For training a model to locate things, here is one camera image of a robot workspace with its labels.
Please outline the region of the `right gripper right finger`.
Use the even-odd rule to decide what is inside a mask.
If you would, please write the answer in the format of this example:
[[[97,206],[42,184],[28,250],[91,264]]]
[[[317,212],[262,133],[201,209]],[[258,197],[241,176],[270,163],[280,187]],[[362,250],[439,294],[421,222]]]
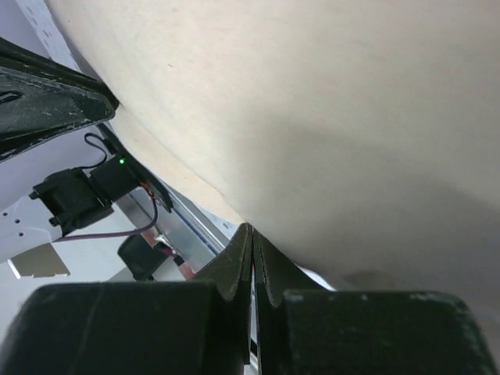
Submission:
[[[496,374],[468,306],[434,291],[329,291],[254,233],[262,374]]]

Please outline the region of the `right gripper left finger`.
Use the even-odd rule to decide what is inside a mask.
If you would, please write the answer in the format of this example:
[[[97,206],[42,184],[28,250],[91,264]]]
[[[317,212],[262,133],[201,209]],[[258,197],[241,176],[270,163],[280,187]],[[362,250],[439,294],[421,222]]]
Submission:
[[[52,284],[23,304],[4,374],[241,374],[250,361],[252,227],[190,280]]]

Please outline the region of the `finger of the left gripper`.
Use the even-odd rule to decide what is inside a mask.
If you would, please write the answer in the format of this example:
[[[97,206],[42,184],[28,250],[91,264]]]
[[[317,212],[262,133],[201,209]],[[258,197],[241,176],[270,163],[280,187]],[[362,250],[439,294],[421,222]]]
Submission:
[[[1,40],[1,160],[115,116],[118,100],[92,77]]]

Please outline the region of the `beige cloth mat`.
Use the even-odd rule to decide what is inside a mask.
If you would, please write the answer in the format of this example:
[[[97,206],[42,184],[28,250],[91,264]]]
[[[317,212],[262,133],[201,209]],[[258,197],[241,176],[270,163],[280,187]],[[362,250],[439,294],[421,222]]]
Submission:
[[[50,1],[130,153],[332,284],[499,310],[496,1]]]

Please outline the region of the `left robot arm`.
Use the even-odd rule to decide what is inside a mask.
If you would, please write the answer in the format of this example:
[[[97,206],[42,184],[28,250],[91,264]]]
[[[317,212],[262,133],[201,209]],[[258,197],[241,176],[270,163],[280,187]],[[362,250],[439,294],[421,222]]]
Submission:
[[[96,126],[110,153],[93,166],[54,172],[1,211],[1,260],[32,248],[76,239],[83,229],[113,213],[112,205],[136,188],[159,207],[173,202],[157,177],[142,166],[105,125],[118,100],[94,78],[1,40],[1,160],[8,161],[47,141]]]

